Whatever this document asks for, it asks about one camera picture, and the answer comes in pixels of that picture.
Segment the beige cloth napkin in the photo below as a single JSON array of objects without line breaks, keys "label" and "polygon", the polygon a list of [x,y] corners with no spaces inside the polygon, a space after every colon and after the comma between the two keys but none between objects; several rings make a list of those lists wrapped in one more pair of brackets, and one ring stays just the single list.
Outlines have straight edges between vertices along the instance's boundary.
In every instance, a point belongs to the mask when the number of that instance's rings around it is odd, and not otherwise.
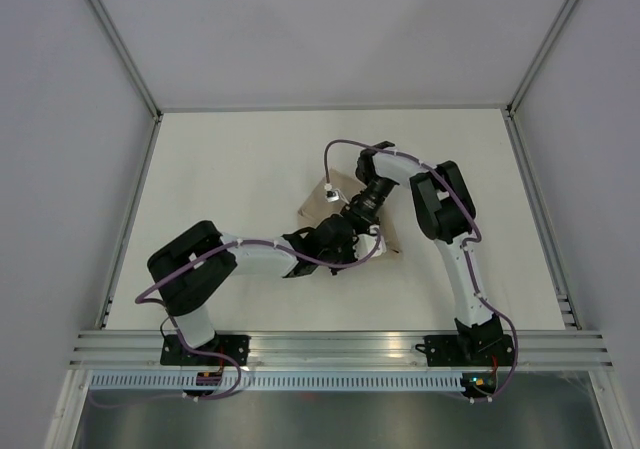
[{"label": "beige cloth napkin", "polygon": [[[355,196],[365,189],[365,185],[354,176],[348,176],[333,168],[330,169],[330,179],[334,188],[341,191],[347,199]],[[324,179],[314,187],[307,199],[297,210],[298,227],[316,227],[322,220],[332,214],[337,214],[345,206],[343,200],[327,202],[325,198]],[[392,217],[387,209],[378,211],[381,234],[386,244],[386,252],[378,256],[378,259],[400,260],[402,249]]]}]

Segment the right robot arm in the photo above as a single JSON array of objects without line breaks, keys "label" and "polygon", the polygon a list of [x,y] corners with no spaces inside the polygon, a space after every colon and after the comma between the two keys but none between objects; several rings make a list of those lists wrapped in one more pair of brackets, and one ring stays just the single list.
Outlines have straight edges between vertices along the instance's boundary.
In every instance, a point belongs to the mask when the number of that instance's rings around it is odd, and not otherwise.
[{"label": "right robot arm", "polygon": [[357,233],[379,223],[378,213],[395,187],[411,192],[417,224],[436,245],[452,289],[454,362],[515,365],[517,337],[504,333],[502,323],[508,318],[487,300],[474,254],[474,246],[482,240],[476,208],[457,164],[446,161],[432,167],[384,141],[362,147],[355,175],[365,188],[341,214]]}]

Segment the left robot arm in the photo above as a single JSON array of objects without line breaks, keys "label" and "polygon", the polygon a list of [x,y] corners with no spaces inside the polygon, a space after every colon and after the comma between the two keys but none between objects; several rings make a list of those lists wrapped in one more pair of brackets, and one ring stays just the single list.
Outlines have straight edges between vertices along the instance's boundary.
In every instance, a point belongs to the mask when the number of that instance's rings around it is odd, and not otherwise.
[{"label": "left robot arm", "polygon": [[357,232],[339,215],[316,228],[273,239],[233,236],[204,220],[149,258],[147,269],[153,285],[135,302],[162,305],[183,343],[184,354],[195,364],[206,365],[218,353],[216,329],[206,304],[230,277],[295,279],[320,267],[337,273],[364,264],[382,248],[377,225]]}]

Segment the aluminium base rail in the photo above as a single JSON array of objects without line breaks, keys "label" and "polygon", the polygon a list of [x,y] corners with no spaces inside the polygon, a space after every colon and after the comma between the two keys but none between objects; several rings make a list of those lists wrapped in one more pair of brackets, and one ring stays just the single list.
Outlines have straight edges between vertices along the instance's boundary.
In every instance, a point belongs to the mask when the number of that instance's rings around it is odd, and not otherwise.
[{"label": "aluminium base rail", "polygon": [[[247,334],[250,368],[267,371],[464,370],[437,348],[418,351],[430,338],[421,331],[269,332]],[[516,368],[520,371],[610,370],[613,361],[596,331],[521,331]],[[157,331],[91,330],[74,340],[70,369],[159,369],[165,352]]]}]

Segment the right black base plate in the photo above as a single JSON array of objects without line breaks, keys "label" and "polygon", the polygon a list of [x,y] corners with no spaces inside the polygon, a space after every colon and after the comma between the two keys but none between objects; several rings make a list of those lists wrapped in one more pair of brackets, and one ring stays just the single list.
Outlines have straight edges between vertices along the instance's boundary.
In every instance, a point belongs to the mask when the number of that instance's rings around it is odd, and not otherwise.
[{"label": "right black base plate", "polygon": [[427,365],[439,367],[509,367],[515,362],[513,340],[509,335],[486,343],[462,335],[427,335],[413,348],[424,355]]}]

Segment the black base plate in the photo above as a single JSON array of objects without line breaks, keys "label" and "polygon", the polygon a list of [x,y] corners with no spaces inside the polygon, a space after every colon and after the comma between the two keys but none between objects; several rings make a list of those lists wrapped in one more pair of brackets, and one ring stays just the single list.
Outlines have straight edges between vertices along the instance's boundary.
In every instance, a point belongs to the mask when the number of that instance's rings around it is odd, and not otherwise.
[{"label": "black base plate", "polygon": [[424,355],[427,365],[439,367],[509,367],[515,362],[513,340],[509,335],[486,343],[462,335],[427,335],[413,348]]},{"label": "black base plate", "polygon": [[160,356],[161,366],[230,366],[232,359],[245,366],[250,353],[248,335],[217,335],[209,343],[196,348],[197,353],[187,350],[177,335],[164,337]]}]

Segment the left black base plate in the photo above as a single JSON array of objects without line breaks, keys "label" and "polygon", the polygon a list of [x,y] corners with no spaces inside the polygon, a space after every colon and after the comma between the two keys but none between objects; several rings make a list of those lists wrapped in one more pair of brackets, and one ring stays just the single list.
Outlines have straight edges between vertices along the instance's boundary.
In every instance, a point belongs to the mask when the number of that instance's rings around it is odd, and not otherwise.
[{"label": "left black base plate", "polygon": [[217,335],[209,343],[196,348],[197,353],[187,350],[177,335],[164,337],[160,356],[161,366],[230,366],[232,359],[245,366],[250,353],[248,335]]}]

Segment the left aluminium side rail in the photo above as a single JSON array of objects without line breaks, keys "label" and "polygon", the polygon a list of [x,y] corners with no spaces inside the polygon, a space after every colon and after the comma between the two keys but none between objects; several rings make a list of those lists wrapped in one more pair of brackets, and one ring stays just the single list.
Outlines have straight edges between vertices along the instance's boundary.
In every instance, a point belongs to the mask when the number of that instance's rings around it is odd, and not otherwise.
[{"label": "left aluminium side rail", "polygon": [[117,234],[116,246],[108,266],[106,280],[102,290],[103,298],[93,323],[94,329],[104,329],[107,324],[110,307],[117,289],[122,264],[128,247],[128,241],[135,221],[141,194],[144,189],[146,174],[151,163],[163,116],[164,114],[159,112],[153,118],[153,125],[151,126],[150,133],[145,140],[140,162],[137,164],[133,173],[131,191],[125,206],[122,224]]}]

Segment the aluminium side rail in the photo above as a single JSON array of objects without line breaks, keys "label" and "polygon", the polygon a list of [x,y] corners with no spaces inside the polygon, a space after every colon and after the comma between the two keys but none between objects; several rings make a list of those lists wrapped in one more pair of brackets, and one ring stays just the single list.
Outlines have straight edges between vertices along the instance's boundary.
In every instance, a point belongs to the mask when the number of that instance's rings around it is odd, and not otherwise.
[{"label": "aluminium side rail", "polygon": [[570,285],[561,258],[557,241],[551,227],[540,187],[537,183],[534,168],[525,147],[524,137],[516,121],[515,113],[510,106],[501,110],[506,132],[511,144],[524,191],[530,206],[536,232],[541,244],[544,259],[551,277],[552,285],[558,299],[565,328],[580,331],[583,329],[570,294]]},{"label": "aluminium side rail", "polygon": [[150,133],[145,140],[140,162],[137,164],[133,173],[131,191],[125,206],[122,224],[117,234],[116,246],[108,266],[106,280],[102,290],[103,298],[93,323],[94,329],[104,329],[107,324],[110,307],[117,289],[122,264],[128,247],[128,241],[135,221],[141,194],[144,189],[146,174],[151,163],[163,116],[164,114],[159,112],[153,118],[153,125],[151,126]]}]

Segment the right aluminium side rail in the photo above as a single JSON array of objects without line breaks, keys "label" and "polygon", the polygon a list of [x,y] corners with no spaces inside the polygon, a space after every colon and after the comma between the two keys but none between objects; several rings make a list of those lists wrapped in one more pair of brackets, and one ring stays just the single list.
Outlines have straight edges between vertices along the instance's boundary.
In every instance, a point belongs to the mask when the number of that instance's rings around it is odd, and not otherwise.
[{"label": "right aluminium side rail", "polygon": [[558,299],[565,328],[580,331],[583,329],[570,294],[570,285],[561,258],[557,241],[551,227],[540,187],[537,183],[534,168],[525,147],[524,137],[516,121],[515,113],[510,106],[501,110],[506,132],[511,144],[524,191],[530,206],[536,232],[541,244],[544,259],[551,277],[552,285]]}]

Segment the back aluminium frame bar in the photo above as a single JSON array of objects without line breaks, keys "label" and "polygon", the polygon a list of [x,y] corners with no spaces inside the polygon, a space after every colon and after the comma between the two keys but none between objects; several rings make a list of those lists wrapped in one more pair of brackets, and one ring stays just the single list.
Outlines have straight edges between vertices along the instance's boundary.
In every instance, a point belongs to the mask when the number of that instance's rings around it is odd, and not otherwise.
[{"label": "back aluminium frame bar", "polygon": [[379,104],[298,104],[219,107],[165,107],[162,114],[236,113],[236,112],[296,112],[296,111],[358,111],[358,110],[462,110],[505,109],[507,103],[379,103]]}]

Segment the left aluminium frame post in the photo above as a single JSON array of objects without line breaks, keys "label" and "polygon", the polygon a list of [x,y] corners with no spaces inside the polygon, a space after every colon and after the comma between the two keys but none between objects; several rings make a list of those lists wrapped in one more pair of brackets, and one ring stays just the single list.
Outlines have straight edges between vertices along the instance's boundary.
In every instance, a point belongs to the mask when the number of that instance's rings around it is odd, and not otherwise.
[{"label": "left aluminium frame post", "polygon": [[162,110],[145,82],[104,1],[85,0],[85,2],[147,112],[154,121],[158,121],[162,116]]}]

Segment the aluminium frame post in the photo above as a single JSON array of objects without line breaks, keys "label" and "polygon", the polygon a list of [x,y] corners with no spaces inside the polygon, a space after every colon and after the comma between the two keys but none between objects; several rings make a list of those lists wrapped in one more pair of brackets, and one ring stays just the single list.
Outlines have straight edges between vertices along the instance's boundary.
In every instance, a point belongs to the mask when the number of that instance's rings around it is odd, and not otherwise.
[{"label": "aluminium frame post", "polygon": [[158,121],[162,116],[162,110],[145,82],[104,1],[85,0],[85,2],[147,112],[154,121]]},{"label": "aluminium frame post", "polygon": [[505,105],[504,111],[508,118],[513,118],[518,108],[522,105],[538,74],[543,69],[547,59],[550,57],[569,25],[571,18],[581,4],[581,1],[582,0],[563,0],[533,59],[528,65],[509,102]]}]

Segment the right aluminium frame post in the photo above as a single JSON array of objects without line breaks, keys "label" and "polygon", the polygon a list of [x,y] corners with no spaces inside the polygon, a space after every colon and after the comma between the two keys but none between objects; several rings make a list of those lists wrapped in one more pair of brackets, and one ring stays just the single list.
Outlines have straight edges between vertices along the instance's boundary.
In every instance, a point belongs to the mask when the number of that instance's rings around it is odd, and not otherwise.
[{"label": "right aluminium frame post", "polygon": [[571,18],[581,4],[581,1],[582,0],[563,0],[533,59],[528,65],[509,102],[505,105],[504,111],[508,118],[513,118],[518,108],[522,105],[538,74],[543,69],[547,59],[550,57],[569,25]]}]

